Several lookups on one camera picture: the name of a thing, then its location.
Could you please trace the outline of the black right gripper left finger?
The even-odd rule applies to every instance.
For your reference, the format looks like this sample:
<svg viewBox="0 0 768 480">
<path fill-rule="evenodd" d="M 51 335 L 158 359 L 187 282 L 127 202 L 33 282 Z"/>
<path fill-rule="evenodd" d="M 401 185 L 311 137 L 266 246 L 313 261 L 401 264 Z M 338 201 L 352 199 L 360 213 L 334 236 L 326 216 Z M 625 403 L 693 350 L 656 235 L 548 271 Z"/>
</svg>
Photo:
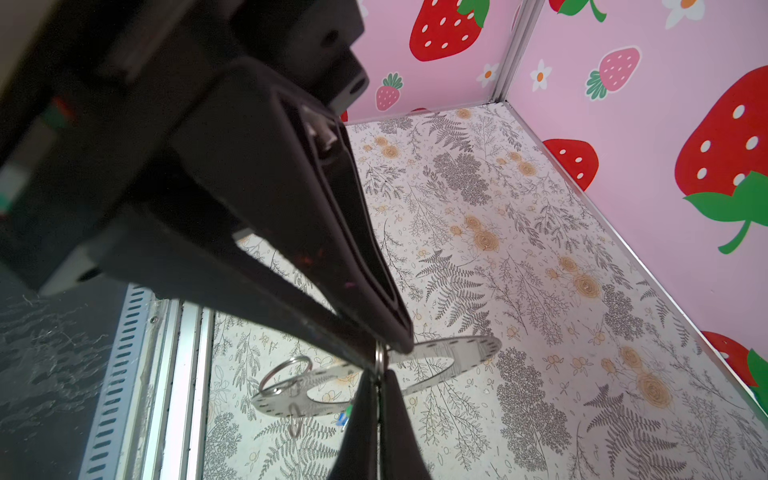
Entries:
<svg viewBox="0 0 768 480">
<path fill-rule="evenodd" d="M 328 480 L 377 478 L 377 422 L 377 386 L 372 373 L 364 371 L 342 445 Z"/>
</svg>

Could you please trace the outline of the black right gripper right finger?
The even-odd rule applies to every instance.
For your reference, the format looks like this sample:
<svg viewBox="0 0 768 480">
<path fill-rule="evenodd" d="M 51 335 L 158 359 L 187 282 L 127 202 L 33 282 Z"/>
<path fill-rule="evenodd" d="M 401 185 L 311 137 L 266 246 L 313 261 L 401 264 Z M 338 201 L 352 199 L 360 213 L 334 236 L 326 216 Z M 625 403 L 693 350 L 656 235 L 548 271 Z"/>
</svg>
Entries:
<svg viewBox="0 0 768 480">
<path fill-rule="evenodd" d="M 419 451 L 397 376 L 384 373 L 380 383 L 381 474 L 386 480 L 431 480 Z"/>
</svg>

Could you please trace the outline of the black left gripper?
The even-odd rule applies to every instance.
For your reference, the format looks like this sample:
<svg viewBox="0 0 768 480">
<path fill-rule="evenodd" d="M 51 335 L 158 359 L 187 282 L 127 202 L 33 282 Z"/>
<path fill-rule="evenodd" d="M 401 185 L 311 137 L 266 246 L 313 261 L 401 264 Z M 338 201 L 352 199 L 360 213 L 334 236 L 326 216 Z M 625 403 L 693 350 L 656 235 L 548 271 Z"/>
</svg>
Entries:
<svg viewBox="0 0 768 480">
<path fill-rule="evenodd" d="M 1 262 L 56 294 L 215 74 L 251 57 L 335 113 L 368 79 L 355 1 L 5 1 Z"/>
</svg>

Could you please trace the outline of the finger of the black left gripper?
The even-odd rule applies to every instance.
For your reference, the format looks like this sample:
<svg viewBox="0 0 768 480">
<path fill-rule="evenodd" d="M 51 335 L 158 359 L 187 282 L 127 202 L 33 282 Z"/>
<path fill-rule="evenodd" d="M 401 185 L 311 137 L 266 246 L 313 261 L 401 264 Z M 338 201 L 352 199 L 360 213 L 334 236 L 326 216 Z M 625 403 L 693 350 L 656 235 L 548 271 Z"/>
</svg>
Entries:
<svg viewBox="0 0 768 480">
<path fill-rule="evenodd" d="M 376 242 L 340 120 L 254 59 L 232 62 L 170 139 L 185 170 L 315 285 L 348 343 L 408 353 L 412 321 Z"/>
<path fill-rule="evenodd" d="M 215 204 L 124 205 L 98 235 L 103 273 L 292 335 L 355 366 L 375 365 L 375 342 L 240 249 Z"/>
</svg>

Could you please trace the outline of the silver split keyring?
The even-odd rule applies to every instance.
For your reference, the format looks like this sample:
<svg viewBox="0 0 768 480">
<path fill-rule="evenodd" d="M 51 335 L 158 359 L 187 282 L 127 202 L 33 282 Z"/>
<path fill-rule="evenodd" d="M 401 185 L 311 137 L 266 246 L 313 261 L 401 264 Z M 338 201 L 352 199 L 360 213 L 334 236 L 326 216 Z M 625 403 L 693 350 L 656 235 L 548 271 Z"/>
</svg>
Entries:
<svg viewBox="0 0 768 480">
<path fill-rule="evenodd" d="M 313 369 L 313 361 L 306 355 L 295 355 L 278 363 L 269 370 L 259 381 L 260 395 L 274 395 L 274 390 L 280 390 L 278 384 L 292 379 L 297 375 L 308 373 Z"/>
<path fill-rule="evenodd" d="M 374 354 L 374 378 L 377 384 L 384 379 L 387 371 L 388 351 L 387 346 L 380 341 L 376 342 Z"/>
</svg>

